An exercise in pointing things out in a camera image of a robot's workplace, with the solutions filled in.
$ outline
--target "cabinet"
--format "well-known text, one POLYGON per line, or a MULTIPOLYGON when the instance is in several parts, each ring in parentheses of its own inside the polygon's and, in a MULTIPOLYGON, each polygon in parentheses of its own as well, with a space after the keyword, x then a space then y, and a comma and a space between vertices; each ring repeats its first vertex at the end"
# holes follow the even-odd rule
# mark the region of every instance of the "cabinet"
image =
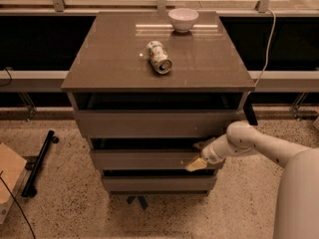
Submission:
POLYGON ((193 144, 220 136, 254 84, 214 12, 176 33, 157 12, 97 16, 62 89, 107 191, 204 193, 222 163, 188 172, 193 144), (172 60, 152 68, 146 46, 162 42, 172 60))

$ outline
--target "speckled floor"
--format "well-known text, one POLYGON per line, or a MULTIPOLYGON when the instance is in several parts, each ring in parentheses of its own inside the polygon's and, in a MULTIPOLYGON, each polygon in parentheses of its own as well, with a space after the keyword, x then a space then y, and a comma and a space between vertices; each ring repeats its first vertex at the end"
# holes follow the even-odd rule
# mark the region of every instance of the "speckled floor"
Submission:
MULTIPOLYGON (((319 147, 313 120, 260 119, 260 131, 319 147)), ((38 194, 17 197, 37 238, 270 239, 282 169, 260 154, 228 158, 208 196, 153 195, 143 211, 135 200, 103 189, 76 123, 0 120, 0 139, 21 155, 37 154, 49 129, 53 144, 37 180, 38 194)), ((0 238, 32 238, 14 204, 0 238)))

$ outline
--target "silver can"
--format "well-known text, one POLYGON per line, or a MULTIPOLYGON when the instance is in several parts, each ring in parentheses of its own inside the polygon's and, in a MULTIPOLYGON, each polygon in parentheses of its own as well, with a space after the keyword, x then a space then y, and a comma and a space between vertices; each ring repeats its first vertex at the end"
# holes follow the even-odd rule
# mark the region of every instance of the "silver can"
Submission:
POLYGON ((159 74, 167 74, 171 68, 171 60, 167 52, 162 48, 159 41, 151 41, 147 45, 148 53, 150 54, 150 62, 159 74))

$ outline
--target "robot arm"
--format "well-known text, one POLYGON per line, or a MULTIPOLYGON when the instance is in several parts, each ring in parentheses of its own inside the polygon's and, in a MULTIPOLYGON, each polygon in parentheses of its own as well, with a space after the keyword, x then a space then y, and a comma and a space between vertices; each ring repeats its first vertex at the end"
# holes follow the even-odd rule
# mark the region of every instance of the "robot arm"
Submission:
POLYGON ((189 171, 218 163, 228 156, 257 150, 284 168, 281 177, 274 239, 319 238, 319 148, 310 148, 263 134, 251 125, 232 123, 226 134, 205 145, 189 171))

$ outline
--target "white bowl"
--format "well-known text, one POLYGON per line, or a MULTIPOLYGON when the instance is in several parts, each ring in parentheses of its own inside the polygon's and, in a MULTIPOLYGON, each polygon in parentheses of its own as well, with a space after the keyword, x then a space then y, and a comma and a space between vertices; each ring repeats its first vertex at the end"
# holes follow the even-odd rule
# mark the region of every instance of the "white bowl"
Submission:
POLYGON ((187 8, 173 9, 168 12, 168 16, 174 29, 181 33, 188 32, 198 19, 198 13, 187 8))

